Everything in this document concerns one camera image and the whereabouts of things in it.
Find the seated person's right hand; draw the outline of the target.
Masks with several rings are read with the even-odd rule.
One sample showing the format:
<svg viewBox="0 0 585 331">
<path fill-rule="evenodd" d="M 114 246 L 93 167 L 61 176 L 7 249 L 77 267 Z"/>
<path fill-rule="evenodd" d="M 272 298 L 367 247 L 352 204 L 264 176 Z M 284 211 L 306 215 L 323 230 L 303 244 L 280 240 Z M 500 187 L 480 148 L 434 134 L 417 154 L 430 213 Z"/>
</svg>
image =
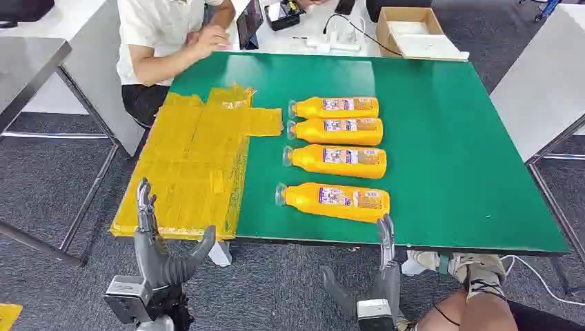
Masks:
<svg viewBox="0 0 585 331">
<path fill-rule="evenodd" d="M 187 55 L 195 62 L 205 59 L 217 50 L 223 50 L 231 46 L 229 34 L 221 26 L 206 26 L 198 32 L 188 35 Z"/>
</svg>

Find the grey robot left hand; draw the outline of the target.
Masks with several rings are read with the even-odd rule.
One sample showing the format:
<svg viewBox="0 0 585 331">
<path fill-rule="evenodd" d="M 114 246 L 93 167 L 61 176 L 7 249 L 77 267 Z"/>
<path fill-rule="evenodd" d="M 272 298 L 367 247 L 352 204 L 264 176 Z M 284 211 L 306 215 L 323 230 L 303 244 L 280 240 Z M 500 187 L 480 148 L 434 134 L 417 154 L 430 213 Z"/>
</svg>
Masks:
<svg viewBox="0 0 585 331">
<path fill-rule="evenodd" d="M 136 189 L 137 227 L 133 234 L 139 270 L 153 288 L 182 285 L 193 277 L 214 246 L 216 227 L 210 225 L 205 229 L 202 240 L 190 254 L 171 254 L 158 230 L 155 200 L 147 178 L 142 178 Z"/>
</svg>

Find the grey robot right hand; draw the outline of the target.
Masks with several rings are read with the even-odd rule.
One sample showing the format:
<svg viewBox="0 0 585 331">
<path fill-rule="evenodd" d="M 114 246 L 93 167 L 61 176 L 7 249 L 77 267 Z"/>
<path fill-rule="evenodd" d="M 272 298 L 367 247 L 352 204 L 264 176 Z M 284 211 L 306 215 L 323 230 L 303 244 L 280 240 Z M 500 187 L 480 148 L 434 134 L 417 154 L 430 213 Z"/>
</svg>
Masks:
<svg viewBox="0 0 585 331">
<path fill-rule="evenodd" d="M 400 266 L 395 260 L 395 235 L 393 222 L 388 214 L 377 220 L 381 262 L 371 288 L 370 298 L 358 300 L 336 280 L 332 269 L 321 266 L 321 279 L 327 293 L 351 320 L 376 320 L 397 323 L 403 314 L 399 308 Z"/>
</svg>

